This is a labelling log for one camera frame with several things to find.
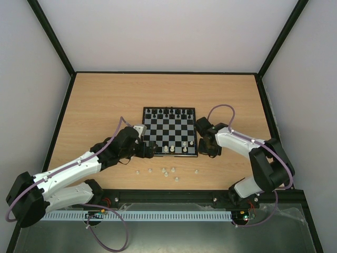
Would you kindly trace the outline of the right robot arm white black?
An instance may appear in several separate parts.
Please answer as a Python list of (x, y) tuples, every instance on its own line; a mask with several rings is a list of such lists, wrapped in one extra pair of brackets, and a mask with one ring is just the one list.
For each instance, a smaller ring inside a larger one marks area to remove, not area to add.
[(279, 140), (254, 139), (224, 123), (212, 125), (205, 117), (198, 119), (195, 127), (201, 136), (200, 154), (215, 158), (226, 148), (250, 161), (252, 176), (229, 188), (228, 198), (233, 205), (242, 206), (248, 197), (257, 193), (292, 187), (295, 171)]

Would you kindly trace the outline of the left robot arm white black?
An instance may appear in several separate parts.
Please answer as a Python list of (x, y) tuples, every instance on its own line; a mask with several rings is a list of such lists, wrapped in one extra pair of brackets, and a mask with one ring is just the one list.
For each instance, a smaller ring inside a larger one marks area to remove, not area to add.
[(75, 160), (56, 169), (17, 176), (7, 197), (8, 222), (27, 228), (40, 221), (47, 213), (81, 204), (99, 204), (103, 189), (93, 179), (74, 186), (73, 183), (117, 165), (122, 159), (152, 158), (157, 149), (154, 141), (142, 141), (144, 125), (126, 126), (116, 135), (97, 143)]

